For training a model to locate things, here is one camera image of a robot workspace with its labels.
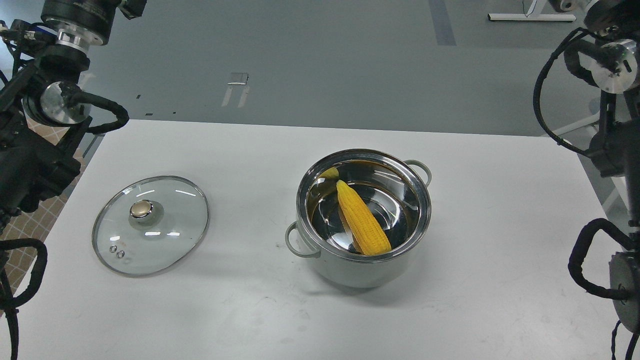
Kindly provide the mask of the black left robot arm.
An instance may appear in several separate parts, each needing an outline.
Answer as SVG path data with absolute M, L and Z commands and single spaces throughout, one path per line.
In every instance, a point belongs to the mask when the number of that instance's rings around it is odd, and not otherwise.
M 81 89 L 89 48 L 106 45 L 114 18 L 140 18 L 144 0 L 46 0 L 40 21 L 1 23 L 1 42 L 13 57 L 1 76 L 1 228 L 62 194 L 80 174 L 74 157 L 83 137 L 123 128 L 120 104 Z

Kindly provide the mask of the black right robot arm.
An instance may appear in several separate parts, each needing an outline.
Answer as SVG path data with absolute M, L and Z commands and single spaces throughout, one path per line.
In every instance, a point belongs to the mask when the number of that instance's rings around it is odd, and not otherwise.
M 582 9 L 584 27 L 572 30 L 562 40 L 537 76 L 532 98 L 535 118 L 558 146 L 590 159 L 601 177 L 625 178 L 631 228 L 630 233 L 625 234 L 608 219 L 593 219 L 579 232 L 567 270 L 588 294 L 613 302 L 617 325 L 631 332 L 625 354 L 625 358 L 631 360 L 640 332 L 640 5 L 637 0 L 551 0 L 550 6 L 558 13 Z M 544 80 L 560 56 L 574 77 L 600 91 L 598 129 L 587 149 L 565 141 L 550 129 L 542 116 Z M 608 264 L 610 288 L 590 282 L 583 274 L 583 262 L 599 231 L 622 247 Z

